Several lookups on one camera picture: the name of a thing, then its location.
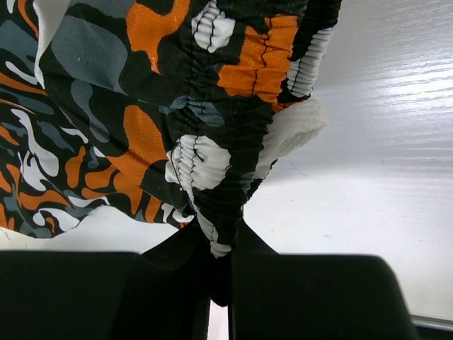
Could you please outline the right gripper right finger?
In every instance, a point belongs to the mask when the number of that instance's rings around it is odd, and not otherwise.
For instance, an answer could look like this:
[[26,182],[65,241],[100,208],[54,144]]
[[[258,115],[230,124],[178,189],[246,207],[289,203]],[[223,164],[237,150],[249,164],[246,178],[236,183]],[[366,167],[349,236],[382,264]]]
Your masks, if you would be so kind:
[[230,339],[419,337],[378,256],[279,254],[240,222],[231,279]]

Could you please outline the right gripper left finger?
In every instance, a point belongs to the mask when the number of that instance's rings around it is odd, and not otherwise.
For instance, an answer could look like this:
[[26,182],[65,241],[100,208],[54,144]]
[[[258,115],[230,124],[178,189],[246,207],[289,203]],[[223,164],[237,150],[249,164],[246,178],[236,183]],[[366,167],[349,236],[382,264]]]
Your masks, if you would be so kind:
[[132,252],[3,251],[2,339],[206,339],[208,255],[189,224]]

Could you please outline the orange camouflage shorts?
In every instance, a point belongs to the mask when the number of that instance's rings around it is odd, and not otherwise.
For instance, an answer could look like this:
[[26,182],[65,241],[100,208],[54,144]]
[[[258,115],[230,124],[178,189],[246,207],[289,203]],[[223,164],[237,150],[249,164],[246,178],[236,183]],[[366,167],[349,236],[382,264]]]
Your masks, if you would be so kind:
[[2,1],[1,226],[50,238],[101,205],[235,246],[311,97],[339,1]]

